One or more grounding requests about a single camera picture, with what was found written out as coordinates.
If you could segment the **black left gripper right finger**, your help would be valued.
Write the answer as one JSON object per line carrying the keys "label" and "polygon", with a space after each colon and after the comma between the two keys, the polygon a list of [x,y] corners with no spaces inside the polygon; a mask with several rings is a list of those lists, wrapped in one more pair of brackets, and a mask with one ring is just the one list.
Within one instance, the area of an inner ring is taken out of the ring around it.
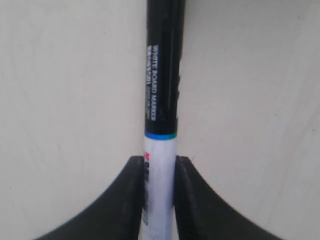
{"label": "black left gripper right finger", "polygon": [[175,162],[173,203],[180,240],[277,240],[224,201],[191,160]]}

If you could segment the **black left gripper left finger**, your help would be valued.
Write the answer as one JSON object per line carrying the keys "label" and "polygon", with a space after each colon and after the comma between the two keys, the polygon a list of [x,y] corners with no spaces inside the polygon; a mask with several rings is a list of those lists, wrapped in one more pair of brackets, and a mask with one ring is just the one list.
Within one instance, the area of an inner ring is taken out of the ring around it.
{"label": "black left gripper left finger", "polygon": [[144,202],[144,159],[131,156],[111,185],[86,209],[41,240],[137,240]]}

